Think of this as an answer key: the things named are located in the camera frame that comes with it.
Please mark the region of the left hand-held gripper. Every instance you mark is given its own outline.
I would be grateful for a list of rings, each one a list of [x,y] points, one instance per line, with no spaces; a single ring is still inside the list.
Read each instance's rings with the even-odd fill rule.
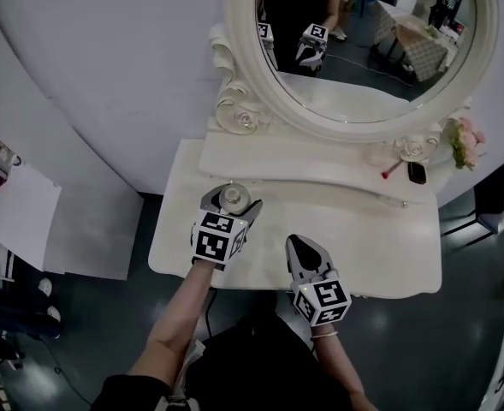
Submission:
[[[228,183],[213,188],[200,200],[200,209],[192,227],[193,261],[208,260],[223,271],[241,251],[247,231],[263,208],[262,200],[253,201],[243,212],[243,219],[226,211],[220,202]]]

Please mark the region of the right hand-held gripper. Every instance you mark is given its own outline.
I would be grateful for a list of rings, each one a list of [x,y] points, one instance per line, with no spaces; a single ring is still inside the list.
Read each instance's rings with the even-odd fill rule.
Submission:
[[[311,327],[341,321],[352,300],[327,250],[306,236],[292,234],[285,251],[298,313]]]

